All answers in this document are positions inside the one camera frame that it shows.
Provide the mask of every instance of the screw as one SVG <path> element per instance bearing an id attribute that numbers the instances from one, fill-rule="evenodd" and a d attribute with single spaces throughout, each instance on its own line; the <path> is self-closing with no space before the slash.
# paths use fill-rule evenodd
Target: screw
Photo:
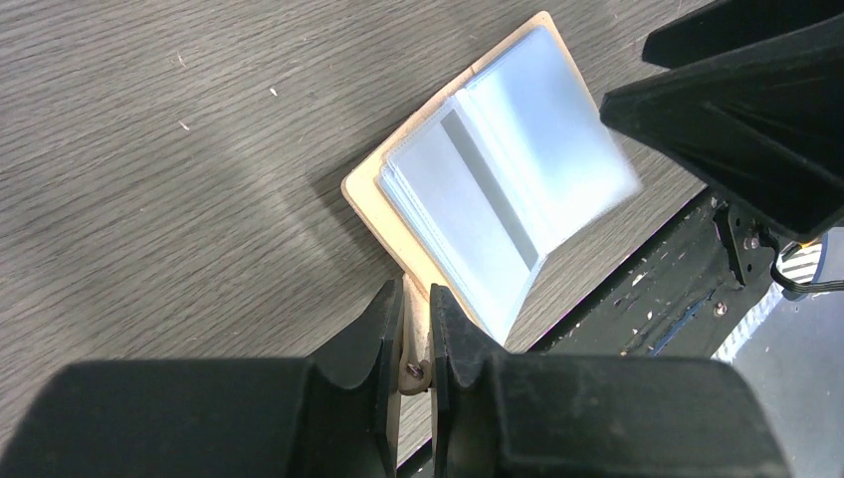
<path id="1" fill-rule="evenodd" d="M 748 249 L 758 249 L 759 248 L 759 238 L 758 237 L 745 237 L 744 238 L 744 250 Z"/>
<path id="2" fill-rule="evenodd" d="M 409 363 L 407 365 L 407 371 L 414 378 L 422 378 L 422 368 L 419 368 L 419 366 L 414 365 L 413 363 Z"/>

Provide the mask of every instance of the gray wooden surface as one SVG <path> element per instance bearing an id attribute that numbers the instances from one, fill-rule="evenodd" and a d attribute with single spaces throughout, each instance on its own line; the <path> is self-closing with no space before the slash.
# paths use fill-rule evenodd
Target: gray wooden surface
<path id="1" fill-rule="evenodd" d="M 2 2 L 0 445 L 70 361 L 312 351 L 398 276 L 339 184 L 404 118 L 543 9 L 600 101 L 703 3 Z M 700 189 L 624 147 L 645 193 L 557 251 L 510 348 Z M 428 407 L 406 401 L 401 456 Z"/>

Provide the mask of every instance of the wooden table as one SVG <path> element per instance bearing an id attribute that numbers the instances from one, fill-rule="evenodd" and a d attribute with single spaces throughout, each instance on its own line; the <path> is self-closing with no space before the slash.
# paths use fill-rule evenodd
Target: wooden table
<path id="1" fill-rule="evenodd" d="M 548 10 L 600 102 L 704 0 L 157 0 L 0 6 L 0 437 L 89 358 L 312 351 L 399 270 L 340 181 L 434 92 Z M 645 184 L 545 266 L 529 347 L 701 188 Z M 400 455 L 427 439 L 407 400 Z"/>

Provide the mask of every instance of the cable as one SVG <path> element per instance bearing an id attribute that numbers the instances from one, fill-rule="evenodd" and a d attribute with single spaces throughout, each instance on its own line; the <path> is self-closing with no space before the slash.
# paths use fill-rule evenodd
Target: cable
<path id="1" fill-rule="evenodd" d="M 774 251 L 774 259 L 770 265 L 770 277 L 773 278 L 773 282 L 782 286 L 783 289 L 786 291 L 793 292 L 794 294 L 817 294 L 821 292 L 841 292 L 844 291 L 844 281 L 829 281 L 829 282 L 819 282 L 817 284 L 800 284 L 798 282 L 794 282 L 791 279 L 783 276 L 779 269 L 776 268 L 776 258 L 779 257 L 779 241 L 777 241 L 768 231 L 762 231 L 759 233 L 759 238 L 762 240 L 763 244 L 768 247 L 772 247 Z"/>
<path id="2" fill-rule="evenodd" d="M 815 239 L 814 241 L 811 241 L 811 242 L 806 242 L 806 243 L 795 242 L 794 244 L 791 244 L 790 246 L 786 247 L 784 251 L 782 251 L 782 262 L 788 261 L 788 259 L 791 259 L 791 257 L 794 254 L 800 252 L 801 250 L 817 244 L 817 242 L 819 240 L 820 239 Z"/>

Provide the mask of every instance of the gray stripe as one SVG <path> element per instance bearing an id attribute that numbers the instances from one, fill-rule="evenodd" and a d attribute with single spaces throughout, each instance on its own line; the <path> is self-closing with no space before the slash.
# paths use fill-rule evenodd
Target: gray stripe
<path id="1" fill-rule="evenodd" d="M 463 162 L 466 163 L 466 167 L 469 168 L 469 172 L 475 178 L 475 182 L 478 183 L 487 200 L 490 201 L 490 205 L 504 225 L 504 229 L 516 246 L 516 250 L 522 256 L 522 260 L 525 261 L 529 269 L 532 269 L 539 259 L 539 254 L 533 247 L 533 242 L 530 240 L 525 226 L 519 221 L 513 206 L 507 201 L 501 185 L 496 181 L 493 172 L 478 150 L 478 146 L 463 125 L 460 116 L 457 112 L 451 111 L 442 119 L 441 125 L 457 152 L 463 158 Z"/>
<path id="2" fill-rule="evenodd" d="M 822 250 L 822 248 L 818 247 L 817 245 L 809 246 L 805 249 L 800 249 L 799 251 L 795 252 L 794 255 L 791 256 L 791 257 L 796 258 L 796 257 L 808 256 L 810 254 L 820 254 L 821 250 Z"/>
<path id="3" fill-rule="evenodd" d="M 803 275 L 803 276 L 798 276 L 798 277 L 794 277 L 794 278 L 789 277 L 789 279 L 796 282 L 797 284 L 805 284 L 805 283 L 811 281 L 814 278 L 815 278 L 814 273 L 808 274 L 808 275 Z"/>
<path id="4" fill-rule="evenodd" d="M 786 263 L 783 263 L 782 265 L 785 266 L 785 267 L 782 268 L 782 273 L 785 274 L 786 272 L 799 271 L 800 269 L 812 269 L 812 270 L 816 271 L 818 263 L 817 262 L 815 262 L 815 263 L 807 262 L 805 264 L 800 264 L 799 266 L 788 267 L 788 263 L 786 262 Z"/>

